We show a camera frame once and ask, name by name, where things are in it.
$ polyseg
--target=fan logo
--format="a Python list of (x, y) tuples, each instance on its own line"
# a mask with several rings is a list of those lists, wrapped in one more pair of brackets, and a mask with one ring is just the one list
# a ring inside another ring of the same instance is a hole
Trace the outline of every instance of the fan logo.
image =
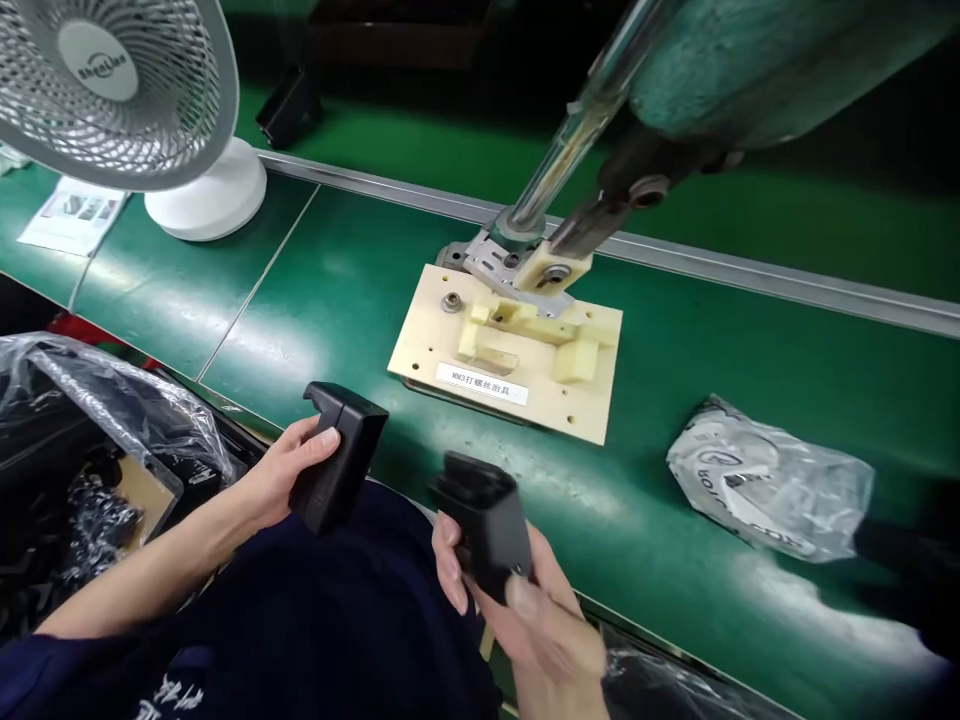
[(77, 71), (77, 75), (80, 76), (81, 80), (89, 80), (95, 77), (106, 80), (108, 77), (113, 76), (114, 70), (126, 64), (126, 53), (120, 53), (119, 55), (111, 57), (106, 53), (97, 52), (90, 56), (90, 59), (87, 60), (87, 66), (80, 68)]

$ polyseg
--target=white label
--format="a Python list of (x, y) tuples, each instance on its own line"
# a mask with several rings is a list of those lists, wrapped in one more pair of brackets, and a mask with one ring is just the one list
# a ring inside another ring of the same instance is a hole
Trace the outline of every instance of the white label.
[(140, 79), (133, 59), (113, 35), (89, 20), (70, 20), (57, 38), (60, 56), (83, 85), (102, 98), (126, 102)]
[(527, 395), (530, 392), (522, 385), (514, 385), (500, 378), (482, 375), (476, 370), (458, 368), (447, 363), (437, 363), (437, 380), (524, 407), (527, 406)]

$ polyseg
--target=metal rod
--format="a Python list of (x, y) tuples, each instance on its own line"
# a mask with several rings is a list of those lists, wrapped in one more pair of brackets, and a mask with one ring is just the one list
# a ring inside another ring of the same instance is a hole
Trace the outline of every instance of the metal rod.
[[(346, 170), (270, 150), (258, 150), (257, 154), (271, 172), (476, 225), (487, 225), (504, 210), (499, 203)], [(548, 215), (546, 221), (547, 227), (553, 229), (561, 225), (563, 219)], [(864, 285), (623, 231), (607, 238), (597, 253), (699, 280), (960, 339), (960, 303)]]
[(594, 61), (580, 96), (567, 106), (567, 118), (536, 174), (501, 226), (508, 237), (511, 230), (529, 233), (542, 229), (550, 203), (623, 105), (666, 4), (667, 0), (636, 0), (627, 10)]

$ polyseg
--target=fan grille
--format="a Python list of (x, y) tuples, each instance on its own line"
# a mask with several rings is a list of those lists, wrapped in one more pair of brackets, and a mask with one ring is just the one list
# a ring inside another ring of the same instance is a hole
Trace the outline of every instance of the fan grille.
[[(105, 99), (74, 77), (57, 44), (72, 20), (123, 45), (133, 98)], [(129, 190), (189, 182), (233, 134), (236, 84), (215, 1), (0, 0), (0, 140), (74, 177)]]

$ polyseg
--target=electric fan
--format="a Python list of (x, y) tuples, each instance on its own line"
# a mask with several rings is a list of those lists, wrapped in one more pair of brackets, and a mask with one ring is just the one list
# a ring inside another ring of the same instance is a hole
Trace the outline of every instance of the electric fan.
[(175, 237), (223, 237), (263, 201), (263, 164), (233, 137), (239, 92), (216, 0), (0, 0), (0, 141), (145, 193)]

